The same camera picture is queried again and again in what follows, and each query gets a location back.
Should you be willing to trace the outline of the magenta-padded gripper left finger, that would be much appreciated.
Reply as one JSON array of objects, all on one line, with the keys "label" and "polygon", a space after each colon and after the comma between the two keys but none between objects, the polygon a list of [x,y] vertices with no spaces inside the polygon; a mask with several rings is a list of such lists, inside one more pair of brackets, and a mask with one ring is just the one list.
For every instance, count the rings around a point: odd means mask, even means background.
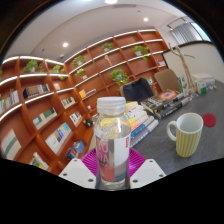
[{"label": "magenta-padded gripper left finger", "polygon": [[99,188],[100,176],[96,149],[90,150],[81,159],[73,158],[59,176],[84,188]]}]

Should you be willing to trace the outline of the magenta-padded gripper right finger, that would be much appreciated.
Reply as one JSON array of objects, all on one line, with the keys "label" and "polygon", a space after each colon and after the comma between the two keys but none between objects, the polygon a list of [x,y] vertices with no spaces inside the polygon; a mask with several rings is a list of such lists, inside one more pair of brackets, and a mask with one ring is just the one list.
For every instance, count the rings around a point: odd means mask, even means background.
[{"label": "magenta-padded gripper right finger", "polygon": [[145,159],[139,152],[130,149],[128,159],[129,186],[143,187],[166,176],[154,159]]}]

